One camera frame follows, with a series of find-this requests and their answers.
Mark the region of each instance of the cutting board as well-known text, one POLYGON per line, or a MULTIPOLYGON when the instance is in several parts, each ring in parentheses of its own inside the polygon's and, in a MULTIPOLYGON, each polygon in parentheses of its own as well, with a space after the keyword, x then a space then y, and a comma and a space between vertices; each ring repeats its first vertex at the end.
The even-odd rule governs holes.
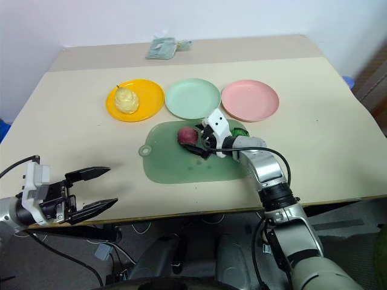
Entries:
MULTIPOLYGON (((236 120, 228 121, 230 130, 234 127, 245 129, 236 120)), ((146 138, 145 145, 138 151, 143 158, 145 174, 151 181, 162 184, 178 184, 225 181, 246 176, 245 168, 231 156, 220 158, 211 155, 207 160, 204 160, 178 144, 178 131, 182 127, 194 127, 199 123, 199 120, 165 122, 152 128, 146 138)))

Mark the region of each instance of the pink plate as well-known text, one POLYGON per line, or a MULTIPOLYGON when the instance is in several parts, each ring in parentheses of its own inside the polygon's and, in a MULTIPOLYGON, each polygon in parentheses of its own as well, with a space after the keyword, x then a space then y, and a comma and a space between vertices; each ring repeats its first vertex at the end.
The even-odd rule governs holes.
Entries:
POLYGON ((242 121, 256 122, 273 115, 279 106, 277 93, 257 80, 239 80, 226 86, 222 92, 226 111, 242 121))

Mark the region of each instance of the white wall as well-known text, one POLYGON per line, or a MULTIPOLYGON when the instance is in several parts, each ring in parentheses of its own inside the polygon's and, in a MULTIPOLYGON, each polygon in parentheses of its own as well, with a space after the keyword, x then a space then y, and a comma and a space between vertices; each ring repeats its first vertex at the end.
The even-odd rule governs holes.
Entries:
POLYGON ((164 29, 178 39, 300 33, 355 77, 387 38, 386 0, 1 1, 5 121, 15 119, 64 46, 147 42, 164 29))

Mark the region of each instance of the beige table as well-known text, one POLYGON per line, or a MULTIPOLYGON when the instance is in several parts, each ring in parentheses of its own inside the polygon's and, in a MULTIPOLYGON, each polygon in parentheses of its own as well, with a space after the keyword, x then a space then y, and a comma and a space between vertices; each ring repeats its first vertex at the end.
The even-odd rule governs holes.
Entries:
MULTIPOLYGON (((110 172, 72 189, 79 207, 119 198, 97 221, 258 208, 261 203, 248 179, 152 182, 138 148, 156 124, 178 118, 164 106, 148 120, 124 123, 105 109, 110 90, 129 79, 151 79, 164 89, 189 77, 209 80, 219 89, 235 80, 256 79, 278 93, 280 106, 267 120, 244 125, 286 156, 294 195, 303 204, 386 194, 386 138, 306 37, 201 40, 167 61, 145 60, 148 47, 141 43, 61 52, 0 145, 0 167, 39 154, 56 182, 65 172, 110 166, 110 172)), ((20 191, 24 170, 20 166, 0 180, 1 197, 20 191)))

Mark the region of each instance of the yellow plate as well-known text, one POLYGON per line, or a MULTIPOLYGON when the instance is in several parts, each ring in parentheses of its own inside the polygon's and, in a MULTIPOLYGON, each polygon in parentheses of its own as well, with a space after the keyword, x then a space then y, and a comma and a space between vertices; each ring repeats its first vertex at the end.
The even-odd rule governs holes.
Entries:
POLYGON ((117 87, 106 98, 106 108, 114 118, 125 122, 138 122, 156 114, 164 103, 163 89, 150 80, 128 80, 119 84, 135 92, 138 96, 138 109, 133 114, 125 114, 115 106, 114 95, 117 87))

